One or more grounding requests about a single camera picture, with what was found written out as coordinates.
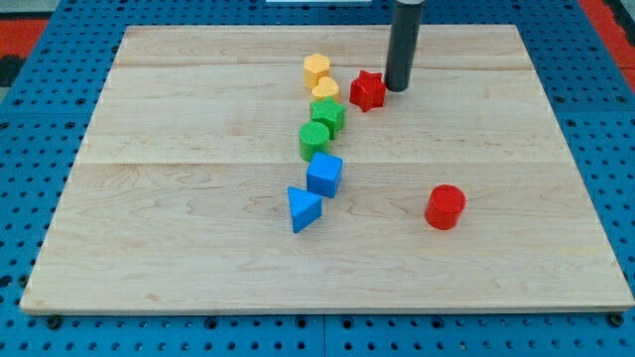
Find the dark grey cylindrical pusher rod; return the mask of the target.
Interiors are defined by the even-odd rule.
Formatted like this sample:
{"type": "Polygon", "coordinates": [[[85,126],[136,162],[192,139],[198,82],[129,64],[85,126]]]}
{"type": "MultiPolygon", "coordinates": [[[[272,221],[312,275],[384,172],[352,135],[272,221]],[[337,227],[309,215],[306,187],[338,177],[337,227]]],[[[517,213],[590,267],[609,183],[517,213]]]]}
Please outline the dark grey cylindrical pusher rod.
{"type": "Polygon", "coordinates": [[[390,28],[385,85],[392,92],[409,87],[425,0],[396,0],[390,28]]]}

